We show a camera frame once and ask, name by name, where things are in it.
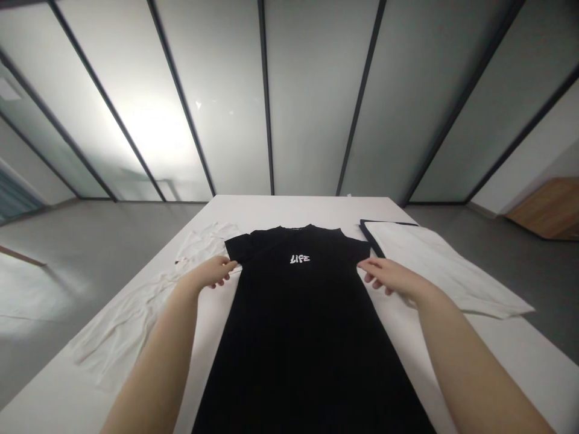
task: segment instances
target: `frosted glass wall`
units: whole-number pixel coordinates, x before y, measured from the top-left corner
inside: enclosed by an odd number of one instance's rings
[[[527,0],[411,201],[463,201],[579,62],[579,3]]]
[[[120,200],[160,200],[47,4],[1,10],[0,44]]]
[[[0,97],[0,112],[34,145],[78,194],[86,198],[108,197],[74,154],[38,106],[4,65],[0,78],[16,92],[18,99]]]
[[[265,2],[276,194],[336,194],[377,9]]]
[[[147,2],[58,5],[165,198],[211,199]]]
[[[509,3],[387,1],[342,195],[402,201]]]
[[[256,0],[157,0],[215,190],[270,194]]]

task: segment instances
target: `white garment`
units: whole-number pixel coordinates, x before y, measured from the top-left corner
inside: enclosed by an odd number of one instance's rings
[[[104,390],[118,392],[181,276],[215,255],[227,256],[225,241],[238,235],[237,226],[219,222],[200,233],[191,232],[176,265],[115,297],[69,342],[74,363]]]
[[[367,222],[365,226],[386,258],[433,282],[461,310],[500,319],[535,310],[429,229],[389,222]]]

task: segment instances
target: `gray floor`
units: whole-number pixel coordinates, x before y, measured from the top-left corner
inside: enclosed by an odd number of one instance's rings
[[[0,245],[49,263],[0,255],[0,409],[201,208],[88,201],[0,227]],[[535,306],[526,318],[579,363],[579,244],[464,207],[407,212]]]
[[[436,231],[462,256],[537,311],[525,315],[579,365],[579,243],[545,241],[504,219],[466,207],[409,206],[421,226]]]
[[[84,201],[0,227],[0,409],[203,208]]]

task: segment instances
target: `wooden cabinet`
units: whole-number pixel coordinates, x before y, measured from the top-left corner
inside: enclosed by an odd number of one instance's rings
[[[579,241],[579,178],[555,178],[507,218],[542,238]]]

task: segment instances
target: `black vertical mullion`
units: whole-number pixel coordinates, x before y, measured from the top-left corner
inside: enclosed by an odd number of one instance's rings
[[[265,131],[267,135],[267,156],[270,165],[270,190],[275,196],[276,189],[273,180],[273,150],[271,148],[271,118],[270,118],[270,82],[267,72],[267,42],[265,39],[265,1],[258,0],[259,13],[259,38],[261,41],[261,67],[264,78],[264,99],[265,99]]]
[[[340,196],[342,190],[342,183],[346,174],[346,167],[348,159],[350,158],[350,150],[352,149],[352,141],[354,140],[354,132],[358,124],[358,117],[360,116],[360,108],[362,107],[362,100],[364,99],[364,91],[366,83],[368,82],[368,74],[370,73],[370,66],[372,65],[372,58],[374,57],[374,50],[376,48],[376,41],[378,41],[378,33],[380,32],[380,24],[384,16],[384,8],[386,7],[386,0],[380,0],[378,4],[378,11],[376,12],[376,20],[374,21],[374,29],[372,30],[372,37],[370,38],[370,46],[368,47],[368,54],[366,56],[366,63],[364,65],[364,72],[362,73],[362,81],[360,83],[360,90],[358,92],[358,99],[356,100],[356,107],[354,109],[354,116],[350,126],[350,134],[348,135],[348,142],[346,144],[346,152],[344,153],[344,161],[342,162],[342,170],[340,171],[340,179],[338,180],[338,188],[336,189],[336,196]]]
[[[177,73],[177,68],[175,67],[175,62],[173,60],[173,55],[165,37],[165,31],[163,30],[163,24],[161,23],[161,18],[159,17],[159,11],[157,11],[157,5],[154,0],[147,0],[149,5],[149,10],[151,11],[151,17],[155,23],[155,28],[157,29],[157,35],[163,47],[163,52],[165,53],[165,58],[171,71],[171,76],[173,77],[173,83],[177,89],[177,94],[179,95],[179,101],[181,101],[181,107],[185,113],[185,118],[187,119],[187,124],[191,131],[191,136],[193,136],[193,141],[195,142],[195,147],[197,149],[197,154],[199,155],[199,160],[203,167],[203,172],[205,172],[205,177],[207,178],[207,183],[209,184],[209,189],[211,194],[215,196],[215,188],[209,175],[209,168],[207,167],[207,162],[205,161],[205,155],[203,154],[203,149],[201,148],[201,143],[199,142],[199,136],[197,135],[197,130],[195,129],[195,124],[193,123],[193,117],[191,116],[191,111],[189,110],[189,104],[187,104],[187,99],[185,98],[185,93],[183,91],[183,86],[181,85],[181,80]]]
[[[10,71],[12,76],[16,79],[18,84],[22,86],[24,92],[32,99],[32,101],[36,104],[36,106],[40,109],[42,114],[47,118],[47,120],[52,124],[54,129],[60,134],[62,139],[66,142],[68,146],[72,149],[72,152],[78,157],[78,159],[82,162],[84,167],[89,171],[89,173],[93,176],[96,182],[101,186],[101,188],[105,191],[106,194],[114,201],[117,202],[117,198],[115,194],[111,191],[111,189],[106,185],[100,175],[97,173],[96,170],[90,165],[87,158],[84,156],[78,145],[74,142],[72,137],[68,134],[59,120],[54,116],[54,114],[50,111],[48,106],[40,99],[38,95],[36,95],[35,91],[32,87],[28,84],[28,82],[24,79],[24,77],[20,74],[20,72],[16,69],[16,67],[12,64],[8,56],[4,54],[4,52],[0,49],[0,61],[2,64]]]
[[[462,111],[462,109],[466,105],[466,102],[468,101],[470,94],[473,92],[473,90],[475,90],[475,87],[476,87],[478,81],[482,77],[485,69],[487,68],[487,66],[490,63],[490,60],[494,56],[496,50],[499,48],[499,45],[501,44],[503,38],[507,34],[511,25],[513,24],[515,18],[517,18],[519,11],[521,10],[521,8],[523,7],[524,4],[525,4],[525,0],[513,0],[512,1],[511,6],[509,7],[507,13],[505,14],[505,17],[503,18],[497,32],[493,36],[487,49],[485,50],[484,54],[482,55],[482,58],[480,59],[473,75],[471,76],[470,80],[466,84],[466,87],[464,88],[463,92],[461,93],[456,105],[452,109],[450,116],[446,120],[442,130],[440,131],[436,140],[434,141],[433,146],[431,147],[428,155],[426,156],[426,160],[424,161],[424,163],[420,167],[420,170],[418,171],[416,177],[414,178],[412,185],[410,186],[410,188],[408,189],[408,192],[404,196],[402,203],[400,204],[402,207],[405,207],[406,205],[408,205],[408,202],[410,202],[410,198],[412,197],[412,195],[414,194],[414,192],[418,188],[420,181],[422,181],[422,178],[426,174],[426,171],[430,167],[430,164],[434,160],[434,157],[436,156],[438,150],[440,149],[440,147],[444,143],[446,136],[450,132],[452,126],[454,125],[454,122],[457,120],[458,115],[460,115],[460,112]]]
[[[533,129],[539,124],[539,122],[545,117],[547,113],[555,106],[557,101],[569,90],[571,86],[579,79],[579,64],[576,65],[575,69],[568,75],[563,84],[551,95],[546,103],[539,109],[537,114],[529,121],[528,124],[521,130],[517,135],[515,140],[509,145],[507,149],[501,154],[496,163],[489,169],[489,171],[482,177],[473,191],[470,192],[468,197],[465,199],[465,203],[468,203],[472,198],[483,188],[483,186],[488,182],[492,175],[503,165],[505,161],[510,157],[510,155],[515,151],[515,149],[527,138],[527,136],[533,131]]]
[[[36,156],[41,159],[41,161],[47,165],[47,167],[52,170],[52,172],[62,181],[62,183],[71,191],[74,193],[74,195],[80,199],[80,194],[78,194],[78,192],[74,189],[74,187],[72,187],[72,185],[70,185],[70,183],[65,179],[64,176],[62,176],[58,170],[56,170],[56,168],[50,164],[50,162],[44,157],[44,155],[42,155],[40,153],[40,151],[36,148],[36,146],[34,146],[32,144],[32,142],[30,142],[30,140],[28,140],[28,138],[18,129],[17,126],[15,126],[11,120],[9,120],[8,117],[6,117],[5,114],[3,114],[3,112],[0,112],[0,118],[2,118],[4,120],[4,122],[6,122],[6,124],[12,128],[12,130],[16,133],[16,135],[18,137],[20,137],[20,140],[22,140],[24,143],[26,143],[26,145],[32,150],[33,153],[36,154]]]
[[[89,74],[90,78],[92,79],[92,82],[94,83],[97,90],[101,94],[103,101],[105,102],[105,104],[109,108],[111,115],[113,115],[113,118],[115,118],[116,123],[118,124],[123,135],[127,139],[127,142],[131,146],[131,149],[133,150],[135,156],[139,160],[139,163],[141,163],[143,170],[147,174],[149,180],[152,182],[153,186],[155,187],[155,190],[157,190],[159,197],[161,198],[161,200],[163,202],[167,202],[167,200],[165,199],[165,196],[161,192],[161,189],[157,185],[157,181],[155,181],[155,179],[153,178],[153,175],[152,175],[151,171],[149,170],[147,163],[145,163],[145,160],[143,159],[137,146],[134,144],[133,138],[129,134],[127,127],[123,123],[119,113],[116,111],[115,106],[113,105],[107,92],[104,90],[103,85],[101,84],[100,80],[98,79],[94,69],[92,68],[92,65],[90,64],[89,59],[86,57],[86,54],[84,53],[83,49],[81,48],[80,44],[78,43],[78,41],[77,41],[76,37],[74,36],[74,33],[72,32],[70,26],[66,22],[64,15],[62,15],[62,12],[60,11],[58,5],[56,4],[56,1],[55,0],[48,0],[48,4],[50,5],[50,9],[54,13],[54,16],[58,20],[60,26],[62,27],[62,30],[65,32],[66,36],[68,37],[68,40],[70,41],[72,47],[74,48],[74,51],[77,53],[80,61],[83,63],[84,68],[86,69],[86,72]]]

